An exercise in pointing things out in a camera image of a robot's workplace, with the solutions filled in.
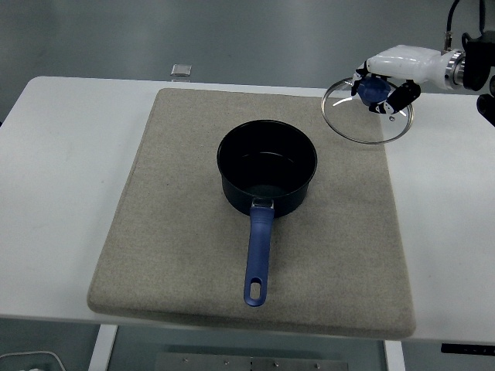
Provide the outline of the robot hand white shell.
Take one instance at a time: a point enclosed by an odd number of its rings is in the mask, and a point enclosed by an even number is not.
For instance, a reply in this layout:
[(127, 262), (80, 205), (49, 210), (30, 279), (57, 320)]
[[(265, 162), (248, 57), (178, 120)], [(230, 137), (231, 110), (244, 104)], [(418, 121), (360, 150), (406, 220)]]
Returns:
[(454, 52), (445, 54), (417, 46), (398, 45), (365, 60), (354, 72), (351, 94), (358, 94), (365, 77), (371, 75), (383, 81), (402, 79), (404, 83), (385, 99), (369, 104), (369, 111), (377, 114), (395, 114), (421, 94), (420, 85), (425, 82), (441, 89), (452, 89), (453, 68), (450, 65)]

